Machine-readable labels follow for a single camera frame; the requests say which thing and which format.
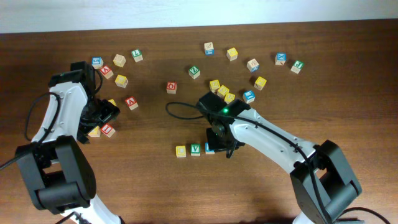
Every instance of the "white wall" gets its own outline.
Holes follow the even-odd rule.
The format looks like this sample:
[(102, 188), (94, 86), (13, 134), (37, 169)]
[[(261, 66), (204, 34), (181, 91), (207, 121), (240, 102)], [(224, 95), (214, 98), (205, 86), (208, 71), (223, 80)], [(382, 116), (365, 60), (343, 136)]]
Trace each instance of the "white wall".
[(0, 33), (398, 18), (398, 0), (0, 0)]

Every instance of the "brown tabletop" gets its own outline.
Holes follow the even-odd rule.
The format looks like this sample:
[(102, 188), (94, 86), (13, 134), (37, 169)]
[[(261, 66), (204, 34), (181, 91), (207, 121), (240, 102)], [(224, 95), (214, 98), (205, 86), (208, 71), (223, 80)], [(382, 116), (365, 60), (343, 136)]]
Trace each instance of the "brown tabletop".
[[(215, 55), (205, 55), (205, 42), (214, 43)], [(232, 62), (226, 57), (231, 47), (239, 53)], [(134, 49), (141, 50), (143, 61), (133, 60)], [(277, 52), (287, 53), (287, 65), (274, 65)], [(114, 65), (116, 54), (126, 57), (123, 68)], [(22, 135), (25, 117), (32, 101), (48, 91), (50, 77), (94, 56), (115, 73), (104, 79), (98, 98), (113, 98), (121, 113), (110, 123), (114, 136), (80, 146), (95, 172), (97, 194), (126, 223), (239, 223), (299, 214), (289, 175), (251, 146), (232, 159), (204, 151), (176, 158), (178, 145), (204, 147), (209, 124), (172, 118), (165, 104), (196, 103), (214, 79), (239, 99), (244, 90), (253, 90), (251, 106), (282, 129), (317, 143), (337, 143), (363, 188), (350, 206), (398, 222), (397, 20), (2, 34), (1, 162), (28, 143)], [(260, 64), (254, 73), (246, 68), (252, 58)], [(290, 71), (293, 60), (305, 63), (298, 75)], [(192, 65), (201, 70), (196, 80), (188, 75)], [(117, 74), (127, 76), (126, 88), (114, 83)], [(267, 79), (262, 91), (252, 84), (258, 76)], [(176, 95), (167, 94), (169, 81), (177, 82)], [(129, 96), (138, 109), (127, 107)], [(37, 105), (29, 136), (46, 109), (47, 100)], [(34, 208), (16, 164), (1, 171), (0, 180), (1, 223), (61, 219)], [(381, 223), (361, 212), (347, 217)]]

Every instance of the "letter on block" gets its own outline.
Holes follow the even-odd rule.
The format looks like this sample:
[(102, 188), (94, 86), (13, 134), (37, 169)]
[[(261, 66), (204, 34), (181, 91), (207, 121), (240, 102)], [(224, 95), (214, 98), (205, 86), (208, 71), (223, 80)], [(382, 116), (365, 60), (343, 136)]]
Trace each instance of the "letter on block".
[(205, 143), (205, 152), (206, 152), (206, 154), (214, 154), (215, 153), (214, 150), (209, 149), (209, 144), (207, 142)]
[(218, 90), (217, 90), (217, 95), (221, 97), (222, 99), (225, 98), (225, 96), (229, 93), (229, 89), (226, 88), (224, 85), (222, 85)]
[(105, 65), (104, 67), (102, 67), (99, 71), (101, 72), (101, 74), (102, 74), (106, 79), (111, 78), (112, 75), (113, 75), (112, 70), (111, 70), (107, 65)]
[(191, 156), (200, 156), (200, 145), (199, 144), (191, 145)]
[(100, 57), (93, 57), (93, 59), (91, 61), (91, 65), (95, 69), (100, 69), (104, 65), (104, 61)]
[(116, 55), (115, 58), (113, 59), (113, 63), (119, 67), (124, 66), (124, 64), (126, 63), (126, 58), (122, 55)]
[(100, 127), (99, 126), (95, 127), (92, 131), (88, 133), (88, 135), (90, 137), (100, 137), (101, 136)]
[(277, 53), (275, 56), (275, 64), (276, 65), (284, 65), (286, 62), (286, 54), (285, 53)]
[(253, 93), (253, 91), (249, 90), (243, 93), (243, 100), (245, 103), (251, 103), (254, 101), (255, 99), (255, 95)]
[(303, 69), (304, 67), (304, 63), (297, 60), (296, 62), (294, 62), (292, 69), (290, 69), (290, 71), (299, 74), (299, 72), (301, 71), (301, 69)]
[(166, 87), (168, 94), (176, 94), (177, 93), (177, 83), (176, 82), (168, 82)]
[(256, 59), (252, 59), (252, 60), (248, 61), (248, 64), (246, 66), (250, 72), (257, 71), (260, 67), (260, 65)]
[(101, 128), (101, 132), (104, 133), (107, 137), (111, 137), (116, 131), (114, 130), (114, 128), (108, 124), (105, 124), (102, 128)]
[(183, 158), (187, 156), (187, 152), (185, 150), (185, 146), (177, 146), (175, 147), (175, 154), (177, 158)]
[(116, 85), (118, 87), (125, 88), (127, 86), (127, 83), (129, 83), (129, 80), (127, 80), (127, 77), (122, 76), (122, 75), (117, 75), (115, 81)]
[(214, 54), (214, 47), (213, 47), (213, 43), (212, 42), (205, 43), (205, 54), (206, 55), (213, 55)]
[(235, 100), (235, 94), (232, 94), (232, 93), (227, 93), (226, 96), (225, 96), (225, 99), (224, 99), (224, 101), (227, 104), (229, 104), (230, 102), (232, 102), (234, 100)]
[(220, 82), (218, 80), (210, 81), (210, 91), (213, 93), (217, 93), (217, 90), (220, 88)]
[(141, 60), (144, 59), (144, 58), (142, 58), (142, 53), (141, 53), (141, 51), (140, 51), (139, 49), (133, 50), (133, 51), (131, 52), (131, 55), (132, 55), (132, 57), (134, 58), (134, 60), (135, 60), (136, 62), (139, 62), (139, 61), (141, 61)]
[(114, 106), (116, 106), (116, 102), (114, 101), (114, 99), (110, 99), (108, 101), (111, 102)]
[(228, 59), (230, 61), (235, 60), (238, 58), (238, 52), (236, 51), (236, 49), (233, 47), (229, 50), (226, 51), (226, 56), (228, 57)]
[(189, 69), (188, 74), (193, 78), (196, 79), (200, 75), (200, 70), (198, 67), (193, 66), (192, 68)]
[(266, 85), (267, 80), (262, 77), (258, 77), (256, 80), (256, 83), (254, 84), (254, 87), (258, 90), (262, 90), (262, 88)]
[(126, 101), (126, 104), (128, 105), (128, 107), (130, 108), (130, 110), (134, 110), (138, 107), (138, 103), (137, 103), (136, 99), (134, 99), (134, 97), (132, 97), (132, 96), (127, 98), (125, 101)]

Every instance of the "cube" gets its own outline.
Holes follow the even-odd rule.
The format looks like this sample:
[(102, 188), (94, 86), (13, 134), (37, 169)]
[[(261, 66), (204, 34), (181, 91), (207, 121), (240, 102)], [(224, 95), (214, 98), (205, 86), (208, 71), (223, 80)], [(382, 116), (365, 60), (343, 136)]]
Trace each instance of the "cube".
[(112, 126), (110, 126), (108, 124), (105, 124), (101, 128), (101, 132), (104, 133), (107, 137), (110, 138), (116, 131), (115, 131), (115, 129)]
[(217, 95), (221, 97), (222, 99), (225, 98), (225, 96), (229, 93), (229, 89), (226, 88), (224, 85), (222, 85), (218, 90), (217, 90)]
[(284, 65), (286, 62), (286, 54), (285, 53), (277, 53), (275, 56), (275, 64), (276, 65)]
[(230, 102), (232, 102), (234, 100), (235, 100), (235, 94), (232, 94), (232, 93), (227, 93), (226, 96), (225, 96), (225, 99), (224, 99), (224, 101), (227, 104), (229, 104)]
[(209, 144), (207, 142), (205, 143), (205, 152), (206, 152), (206, 154), (214, 154), (215, 153), (214, 150), (209, 149)]
[(243, 100), (245, 103), (251, 103), (254, 101), (255, 99), (255, 95), (253, 93), (253, 91), (249, 90), (243, 93)]
[(113, 59), (113, 63), (123, 68), (124, 64), (126, 63), (126, 58), (122, 55), (116, 54), (115, 58)]
[(213, 47), (213, 43), (212, 42), (205, 43), (205, 54), (206, 55), (213, 55), (214, 54), (214, 47)]
[(114, 101), (114, 99), (110, 99), (108, 101), (111, 102), (114, 106), (116, 106), (116, 102)]
[(192, 68), (189, 69), (189, 72), (188, 72), (188, 73), (189, 73), (189, 75), (190, 75), (193, 79), (196, 79), (196, 78), (198, 78), (199, 75), (200, 75), (200, 70), (199, 70), (198, 67), (193, 66)]
[(258, 90), (262, 90), (262, 88), (266, 85), (266, 83), (267, 80), (265, 78), (258, 77), (254, 84), (254, 87)]
[(191, 145), (191, 156), (200, 156), (200, 145), (199, 144)]
[(127, 83), (129, 83), (129, 80), (127, 80), (127, 77), (122, 76), (122, 75), (117, 75), (115, 81), (116, 85), (118, 87), (125, 88), (127, 86)]
[(229, 61), (232, 61), (238, 58), (238, 52), (233, 47), (226, 51), (226, 56), (228, 57)]
[(102, 67), (102, 68), (99, 70), (99, 72), (101, 72), (101, 74), (102, 74), (106, 79), (111, 78), (112, 75), (113, 75), (112, 70), (111, 70), (107, 65), (105, 65), (104, 67)]
[(176, 94), (177, 93), (177, 83), (176, 82), (168, 82), (166, 87), (168, 94)]
[(259, 69), (260, 65), (257, 62), (256, 59), (252, 59), (250, 61), (248, 61), (248, 64), (246, 65), (247, 68), (249, 69), (250, 72), (255, 72)]
[(92, 131), (88, 133), (88, 135), (90, 137), (100, 137), (101, 136), (100, 127), (99, 126), (95, 127)]
[(220, 88), (220, 82), (218, 80), (210, 81), (210, 91), (213, 93), (217, 93), (217, 90)]
[(128, 105), (128, 107), (130, 108), (130, 110), (134, 110), (138, 107), (138, 103), (137, 103), (136, 99), (134, 99), (134, 97), (132, 97), (132, 96), (127, 98), (125, 100), (125, 102)]
[(175, 154), (177, 158), (183, 158), (187, 156), (187, 152), (185, 150), (185, 146), (176, 146), (175, 147)]
[(133, 51), (131, 52), (131, 55), (132, 55), (132, 57), (134, 58), (134, 60), (135, 60), (136, 62), (139, 62), (139, 61), (143, 60), (143, 58), (142, 58), (142, 53), (141, 53), (141, 51), (140, 51), (139, 49), (133, 50)]
[(91, 65), (95, 69), (100, 69), (104, 65), (104, 61), (100, 57), (93, 57), (93, 59), (91, 60)]
[(301, 71), (301, 69), (303, 69), (304, 67), (304, 63), (297, 60), (296, 62), (294, 62), (292, 69), (290, 69), (290, 71), (299, 74), (299, 72)]

